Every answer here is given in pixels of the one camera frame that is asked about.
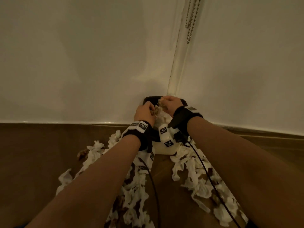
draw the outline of wire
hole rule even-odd
[[[206,174],[207,174],[207,176],[208,176],[208,178],[209,178],[209,181],[211,182],[211,185],[213,186],[213,189],[215,190],[215,193],[216,193],[217,197],[219,198],[220,202],[223,204],[223,206],[225,207],[225,209],[227,210],[228,214],[230,215],[230,217],[232,218],[232,220],[234,221],[234,223],[237,225],[237,227],[238,227],[238,228],[241,228],[240,225],[238,224],[238,222],[234,219],[234,217],[232,216],[232,214],[230,213],[230,211],[229,211],[228,208],[226,207],[226,205],[225,205],[223,199],[221,198],[221,196],[219,195],[217,189],[215,188],[215,186],[214,186],[214,184],[213,184],[213,182],[212,182],[212,180],[211,180],[211,178],[210,178],[210,176],[209,176],[209,174],[208,174],[208,172],[207,172],[207,170],[206,170],[206,167],[205,167],[203,161],[201,160],[199,154],[196,152],[196,150],[194,149],[194,147],[191,145],[190,142],[188,142],[188,144],[192,147],[192,149],[193,149],[194,152],[196,153],[197,157],[198,157],[199,160],[201,161],[201,164],[203,165],[203,168],[204,168],[204,170],[205,170],[205,172],[206,172]]]
[[[154,190],[154,195],[155,195],[155,198],[156,198],[156,206],[157,206],[157,219],[158,219],[158,228],[161,228],[161,212],[160,212],[160,209],[159,209],[159,201],[158,201],[158,196],[157,196],[157,192],[156,192],[156,187],[154,185],[154,181],[153,181],[153,178],[152,178],[152,175],[149,171],[149,168],[147,167],[146,163],[139,157],[138,158],[139,161],[141,161],[145,167],[147,168],[147,171],[148,171],[148,174],[149,174],[149,177],[151,179],[151,182],[152,182],[152,186],[153,186],[153,190]]]

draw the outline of person's left forearm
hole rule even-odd
[[[60,192],[27,227],[103,226],[140,147],[127,135]]]

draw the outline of white wall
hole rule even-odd
[[[184,0],[0,0],[0,122],[129,123],[165,95]]]
[[[304,0],[206,0],[177,96],[217,124],[304,135],[303,9]]]

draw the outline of floor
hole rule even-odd
[[[77,153],[94,140],[106,144],[116,130],[125,126],[0,124],[0,227],[9,228],[30,221],[54,196],[58,176],[72,168],[78,172],[82,161]],[[304,138],[275,133],[234,131],[290,165],[304,171]],[[221,227],[212,214],[203,212],[180,187],[187,177],[171,179],[173,162],[156,155],[151,170],[161,202],[163,227]],[[146,209],[153,221],[157,210],[151,181],[146,183]],[[244,222],[237,218],[241,227]]]

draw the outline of forearm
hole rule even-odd
[[[140,147],[125,136],[60,192],[28,227],[101,227]]]
[[[187,130],[258,226],[287,227],[302,221],[300,171],[200,117],[190,119]]]

